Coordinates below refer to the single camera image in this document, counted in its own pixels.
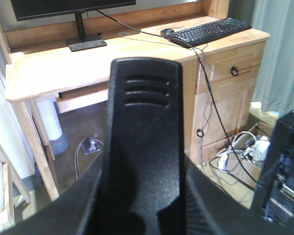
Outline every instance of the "drawer handle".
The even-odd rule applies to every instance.
[[[196,134],[199,138],[203,138],[205,135],[204,131],[201,129],[197,129]]]
[[[232,74],[232,76],[233,77],[236,77],[236,76],[238,76],[239,75],[239,70],[237,69],[237,67],[232,67],[231,68],[231,74]]]

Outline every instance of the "ventilation slot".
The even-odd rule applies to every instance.
[[[167,89],[161,87],[147,87],[147,86],[133,86],[125,88],[126,94],[157,94],[157,95],[164,95],[168,96],[169,91]]]
[[[131,97],[124,101],[125,105],[159,105],[166,107],[169,103],[166,100],[154,99],[150,97]]]
[[[133,82],[157,82],[157,83],[165,83],[169,84],[169,80],[165,77],[160,76],[151,76],[151,75],[131,75],[125,78],[127,83],[133,83]]]

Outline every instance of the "monitor stand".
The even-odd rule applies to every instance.
[[[107,43],[99,35],[86,37],[81,12],[75,13],[75,20],[79,38],[67,40],[67,44],[72,52],[96,47],[103,47],[107,45]]]

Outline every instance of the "black keyboard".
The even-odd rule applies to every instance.
[[[189,48],[208,43],[231,34],[250,29],[248,23],[234,18],[226,18],[211,23],[201,24],[195,27],[183,29],[167,35],[170,41]]]

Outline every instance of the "white wall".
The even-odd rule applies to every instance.
[[[0,144],[7,153],[20,177],[35,173],[34,162],[11,104],[4,98],[0,78]]]
[[[107,9],[107,10],[103,10],[103,12],[105,12],[108,15],[112,15],[112,14],[119,14],[123,12],[156,8],[156,7],[166,6],[166,5],[175,5],[175,4],[181,4],[186,2],[192,2],[192,1],[196,1],[196,0],[136,0],[137,2],[136,5]],[[98,16],[101,16],[101,15],[97,12],[94,12],[94,11],[89,12],[90,18],[98,17]],[[48,17],[48,18],[17,22],[14,16],[14,12],[13,12],[13,8],[12,8],[10,0],[0,0],[0,21],[3,25],[4,31],[12,31],[12,30],[17,30],[22,28],[33,27],[33,26],[55,24],[55,23],[68,22],[68,21],[74,21],[74,20],[75,20],[74,14],[70,14],[70,15],[54,16],[54,17]]]

